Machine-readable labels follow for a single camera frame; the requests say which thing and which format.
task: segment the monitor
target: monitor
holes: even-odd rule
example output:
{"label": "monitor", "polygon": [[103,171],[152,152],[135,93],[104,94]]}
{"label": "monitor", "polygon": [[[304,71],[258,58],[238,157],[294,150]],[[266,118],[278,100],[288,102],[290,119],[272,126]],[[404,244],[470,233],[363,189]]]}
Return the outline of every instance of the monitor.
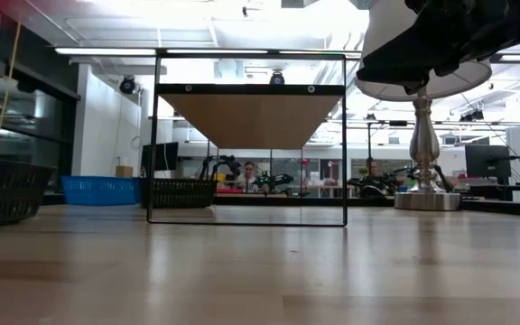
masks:
{"label": "monitor", "polygon": [[[150,145],[142,150],[142,169],[148,170]],[[178,143],[157,144],[155,146],[154,171],[174,171],[178,163]]]}
{"label": "monitor", "polygon": [[503,145],[466,145],[467,176],[509,178],[509,155],[509,148]]}

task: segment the lampshade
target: lampshade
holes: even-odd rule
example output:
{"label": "lampshade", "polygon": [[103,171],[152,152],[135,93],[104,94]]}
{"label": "lampshade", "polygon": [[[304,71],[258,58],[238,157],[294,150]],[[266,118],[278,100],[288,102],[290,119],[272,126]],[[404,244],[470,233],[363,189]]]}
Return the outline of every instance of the lampshade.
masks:
{"label": "lampshade", "polygon": [[[409,9],[404,0],[377,0],[370,8],[370,23],[365,37],[362,57],[392,41],[396,36],[414,24],[416,14]],[[470,90],[491,76],[488,60],[468,61],[446,77],[437,77],[431,72],[431,81],[426,87],[429,98],[444,98]],[[386,101],[412,101],[416,95],[407,95],[403,87],[357,80],[357,87],[372,98]]]}

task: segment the silver lamp base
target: silver lamp base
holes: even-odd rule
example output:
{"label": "silver lamp base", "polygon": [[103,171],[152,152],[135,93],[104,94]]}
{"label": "silver lamp base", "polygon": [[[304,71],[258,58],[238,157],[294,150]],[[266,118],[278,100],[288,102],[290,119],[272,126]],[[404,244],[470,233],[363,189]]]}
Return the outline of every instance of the silver lamp base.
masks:
{"label": "silver lamp base", "polygon": [[460,205],[457,193],[396,193],[395,208],[426,211],[456,211]]}

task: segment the blue plastic crate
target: blue plastic crate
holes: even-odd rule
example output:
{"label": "blue plastic crate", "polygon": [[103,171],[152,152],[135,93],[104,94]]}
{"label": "blue plastic crate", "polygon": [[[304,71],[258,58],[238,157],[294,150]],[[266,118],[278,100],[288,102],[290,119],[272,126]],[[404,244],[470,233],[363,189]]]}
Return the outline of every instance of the blue plastic crate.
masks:
{"label": "blue plastic crate", "polygon": [[111,206],[139,203],[139,179],[102,176],[62,176],[65,200],[72,205]]}

